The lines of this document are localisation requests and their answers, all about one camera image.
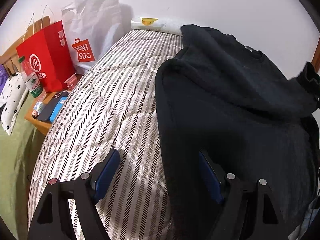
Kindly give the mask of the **black sweatshirt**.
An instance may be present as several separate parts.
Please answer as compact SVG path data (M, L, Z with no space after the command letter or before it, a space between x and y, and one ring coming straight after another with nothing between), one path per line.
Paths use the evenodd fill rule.
M199 165L212 162L242 181L264 178L291 234L316 196L319 75L307 62L287 79L261 51L193 24L183 47L156 74L165 181L179 239L205 239L218 217Z

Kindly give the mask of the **green bed sheet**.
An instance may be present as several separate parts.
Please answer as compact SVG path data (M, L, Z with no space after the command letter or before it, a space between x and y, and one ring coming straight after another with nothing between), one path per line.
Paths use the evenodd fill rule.
M29 95L11 135L1 129L1 218L16 239L27 238L30 181L45 138L24 118L32 103Z

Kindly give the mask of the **wooden bedside table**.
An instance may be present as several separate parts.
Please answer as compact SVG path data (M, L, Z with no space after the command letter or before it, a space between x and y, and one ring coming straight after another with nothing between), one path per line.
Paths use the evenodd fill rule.
M47 104L51 98L53 97L53 95L56 92L53 93L47 93L46 98L43 100L43 103ZM36 100L34 99L31 103L31 105L28 107L27 113L25 114L24 118L25 120L29 121L32 125L34 125L43 135L47 135L48 131L51 128L52 123L49 122L41 122L37 119L34 119L31 116L33 107L35 106Z

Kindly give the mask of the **dark smartphone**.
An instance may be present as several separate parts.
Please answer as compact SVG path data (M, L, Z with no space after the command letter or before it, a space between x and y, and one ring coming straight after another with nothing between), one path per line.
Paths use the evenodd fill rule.
M67 91L65 92L57 92L53 95L53 97L51 98L51 100L46 104L44 110L41 112L41 114L38 117L38 120L41 122L49 122L49 118L55 108L55 106L57 105L58 101L60 100L60 98L62 96L69 96L69 93Z

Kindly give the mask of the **small cartoon figurine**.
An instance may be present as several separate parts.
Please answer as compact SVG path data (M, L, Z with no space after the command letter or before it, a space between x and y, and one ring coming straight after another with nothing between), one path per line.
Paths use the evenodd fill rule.
M35 106L33 107L31 116L34 119L37 119L39 117L39 115L41 114L41 112L44 110L45 106L46 106L46 104L43 103L42 101L35 103Z

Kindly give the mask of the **blue tissue box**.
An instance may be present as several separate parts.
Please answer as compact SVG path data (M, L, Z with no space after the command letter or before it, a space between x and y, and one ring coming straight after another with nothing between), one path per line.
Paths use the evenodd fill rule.
M53 121L55 120L56 116L58 115L60 109L62 108L63 104L65 103L67 97L66 96L62 96L60 98L60 100L58 101L57 105L55 106L50 118L49 118L49 121L51 123L53 123Z

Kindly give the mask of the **striped quilted mattress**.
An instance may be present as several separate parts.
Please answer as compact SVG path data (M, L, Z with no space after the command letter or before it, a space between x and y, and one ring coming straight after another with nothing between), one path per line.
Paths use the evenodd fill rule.
M42 144L31 179L29 219L51 178L78 178L114 148L121 162L97 204L109 237L176 239L161 160L155 77L181 49L180 36L132 30L80 79Z

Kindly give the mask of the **white dotted pillow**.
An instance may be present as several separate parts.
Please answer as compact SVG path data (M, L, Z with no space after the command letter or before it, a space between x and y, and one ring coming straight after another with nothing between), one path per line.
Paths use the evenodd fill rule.
M1 92L1 126L7 135L12 134L17 115L28 95L21 74L9 77Z

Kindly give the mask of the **pink plastic cup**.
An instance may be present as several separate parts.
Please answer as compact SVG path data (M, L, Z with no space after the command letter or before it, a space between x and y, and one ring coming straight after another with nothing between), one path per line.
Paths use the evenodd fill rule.
M78 83L78 79L76 74L73 74L72 76L70 76L65 82L64 84L66 84L68 90L73 90L76 86L76 84Z

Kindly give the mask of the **plastic water bottle green label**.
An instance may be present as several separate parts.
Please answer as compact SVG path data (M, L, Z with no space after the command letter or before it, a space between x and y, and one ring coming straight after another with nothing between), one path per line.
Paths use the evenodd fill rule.
M46 91L41 85L36 72L32 69L31 64L25 59L25 56L20 57L18 62L21 67L22 79L29 92L36 102L43 101L46 98Z

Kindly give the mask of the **red paper shopping bag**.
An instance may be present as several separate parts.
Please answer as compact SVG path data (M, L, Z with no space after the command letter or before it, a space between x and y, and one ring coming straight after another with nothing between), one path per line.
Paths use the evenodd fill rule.
M16 48L25 56L48 93L67 89L64 82L75 69L69 53L62 21L54 22L31 35Z

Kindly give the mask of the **white Miniso plastic bag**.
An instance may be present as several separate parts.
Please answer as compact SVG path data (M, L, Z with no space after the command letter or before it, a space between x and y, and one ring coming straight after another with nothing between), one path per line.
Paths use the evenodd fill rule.
M85 74L124 36L119 0L74 0L61 9L74 68Z

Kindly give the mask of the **white yellow patterned sheet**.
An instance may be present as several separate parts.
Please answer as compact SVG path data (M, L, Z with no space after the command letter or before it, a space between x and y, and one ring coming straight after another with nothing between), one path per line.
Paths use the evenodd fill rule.
M183 24L167 18L136 17L131 20L131 28L136 30L149 30L182 36Z

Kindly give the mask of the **brown wooden door frame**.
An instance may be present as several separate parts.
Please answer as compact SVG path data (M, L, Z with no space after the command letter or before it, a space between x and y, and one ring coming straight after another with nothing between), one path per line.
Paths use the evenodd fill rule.
M318 40L317 47L316 47L316 50L313 55L311 63L314 66L315 71L319 72L319 69L320 69L320 39Z

